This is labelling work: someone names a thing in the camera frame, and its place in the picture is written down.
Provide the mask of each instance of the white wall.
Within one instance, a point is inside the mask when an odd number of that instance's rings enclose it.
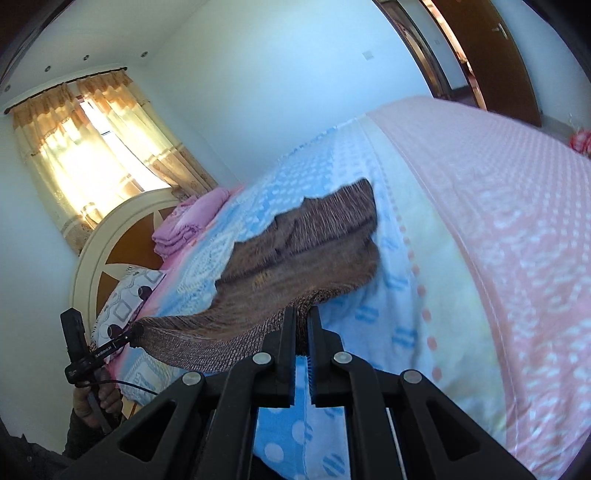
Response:
[[[492,0],[509,27],[545,115],[591,128],[591,83],[556,31],[521,0]]]
[[[228,169],[211,145],[201,136],[192,121],[192,115],[186,116],[185,109],[178,110],[171,106],[163,97],[159,88],[155,87],[152,78],[143,67],[129,66],[127,74],[137,83],[150,100],[152,107],[162,118],[167,127],[197,158],[205,170],[223,187],[235,187],[239,182]]]
[[[4,115],[0,167],[0,416],[11,434],[61,452],[72,389],[60,313],[76,256],[38,199]]]
[[[210,1],[146,74],[151,90],[240,181],[333,125],[396,99],[431,95],[371,0]]]
[[[435,58],[441,65],[443,73],[447,77],[450,87],[455,89],[467,86],[468,81],[462,67],[460,67],[456,54],[454,54],[439,25],[437,25],[437,22],[423,3],[420,0],[398,0],[398,3],[404,8],[427,41],[427,44],[429,44]]]

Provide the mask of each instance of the window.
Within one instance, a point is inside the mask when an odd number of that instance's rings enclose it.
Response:
[[[138,157],[133,155],[129,148],[111,131],[111,126],[103,114],[97,111],[91,104],[80,101],[80,106],[86,113],[90,123],[99,131],[109,148],[113,151],[117,159],[127,168],[134,180],[143,191],[166,189],[169,185],[154,175]]]

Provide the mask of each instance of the curtain rod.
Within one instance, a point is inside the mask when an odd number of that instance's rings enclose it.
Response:
[[[39,93],[36,93],[35,95],[31,95],[30,97],[25,98],[24,100],[21,100],[20,102],[15,103],[14,105],[8,107],[6,110],[4,110],[4,115],[9,114],[10,113],[10,110],[12,110],[13,108],[15,108],[16,106],[19,106],[21,103],[24,103],[27,100],[30,100],[31,98],[35,98],[36,96],[39,96],[42,93],[45,93],[46,91],[51,90],[52,88],[55,88],[58,85],[61,85],[62,83],[71,83],[71,82],[75,82],[76,80],[82,80],[82,79],[85,79],[87,77],[92,77],[94,75],[102,75],[104,73],[116,72],[117,70],[127,70],[127,67],[121,67],[121,68],[112,69],[112,70],[105,70],[104,72],[89,73],[88,75],[83,75],[82,77],[76,77],[75,79],[68,80],[67,82],[60,82],[60,83],[58,83],[58,84],[56,84],[56,85],[54,85],[52,87],[46,88],[45,90],[42,90]]]

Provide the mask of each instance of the curtain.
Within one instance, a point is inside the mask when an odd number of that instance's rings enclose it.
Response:
[[[163,124],[124,70],[77,82],[85,100],[108,119],[113,132],[179,198],[201,196],[217,183]]]
[[[12,113],[18,147],[39,198],[80,254],[105,215],[141,189],[65,84]]]

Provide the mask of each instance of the wooden headboard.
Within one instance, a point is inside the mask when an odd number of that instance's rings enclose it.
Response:
[[[88,239],[70,293],[70,305],[84,319],[87,340],[96,316],[130,265],[153,270],[162,266],[152,234],[177,204],[171,189],[141,193],[108,214]]]

